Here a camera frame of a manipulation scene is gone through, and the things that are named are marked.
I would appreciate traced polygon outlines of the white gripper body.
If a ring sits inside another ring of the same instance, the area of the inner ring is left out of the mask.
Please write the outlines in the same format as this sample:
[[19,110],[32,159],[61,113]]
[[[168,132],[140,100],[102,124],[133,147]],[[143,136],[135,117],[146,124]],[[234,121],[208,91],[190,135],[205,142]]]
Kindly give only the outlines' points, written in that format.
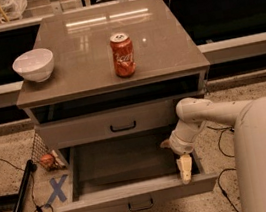
[[170,134],[170,148],[180,156],[191,153],[194,149],[195,139],[204,127],[204,121],[184,122],[179,119],[175,129]]

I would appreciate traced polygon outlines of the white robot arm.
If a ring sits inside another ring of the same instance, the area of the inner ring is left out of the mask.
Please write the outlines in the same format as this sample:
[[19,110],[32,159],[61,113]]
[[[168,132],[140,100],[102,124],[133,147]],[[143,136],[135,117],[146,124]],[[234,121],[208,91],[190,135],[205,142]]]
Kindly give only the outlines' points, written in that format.
[[242,212],[266,212],[266,97],[220,103],[184,98],[176,106],[177,126],[161,146],[179,155],[182,182],[191,181],[190,153],[204,124],[231,126]]

